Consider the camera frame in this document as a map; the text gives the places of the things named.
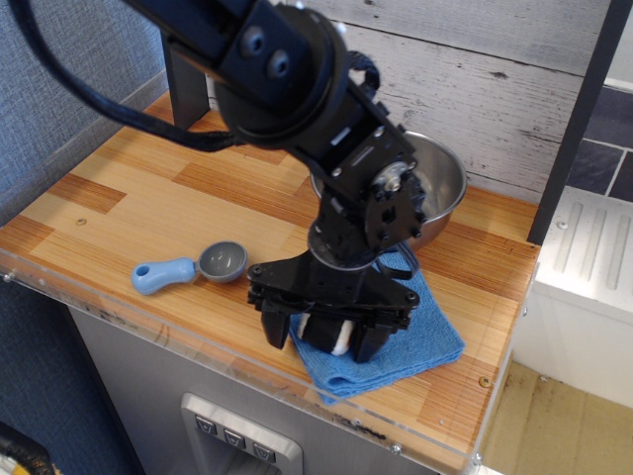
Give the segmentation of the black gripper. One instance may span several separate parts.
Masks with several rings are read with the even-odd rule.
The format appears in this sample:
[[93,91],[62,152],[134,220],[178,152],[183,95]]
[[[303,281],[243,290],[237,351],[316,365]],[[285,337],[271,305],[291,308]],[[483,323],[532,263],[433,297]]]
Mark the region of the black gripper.
[[333,268],[311,252],[252,265],[247,271],[248,302],[261,313],[268,343],[282,349],[294,315],[358,322],[353,332],[353,359],[370,361],[393,328],[405,329],[418,294],[397,281],[412,271],[387,267],[379,260],[359,269]]

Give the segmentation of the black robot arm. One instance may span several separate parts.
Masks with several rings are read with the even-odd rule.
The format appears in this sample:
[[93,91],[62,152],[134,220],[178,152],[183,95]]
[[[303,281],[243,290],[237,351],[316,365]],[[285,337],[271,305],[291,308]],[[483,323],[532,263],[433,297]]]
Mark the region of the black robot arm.
[[376,267],[421,234],[413,146],[349,76],[341,35],[311,9],[266,1],[137,1],[173,49],[209,73],[229,130],[282,149],[322,184],[307,250],[248,270],[248,300],[282,347],[296,314],[320,332],[354,324],[353,358],[370,360],[407,328],[418,296]]

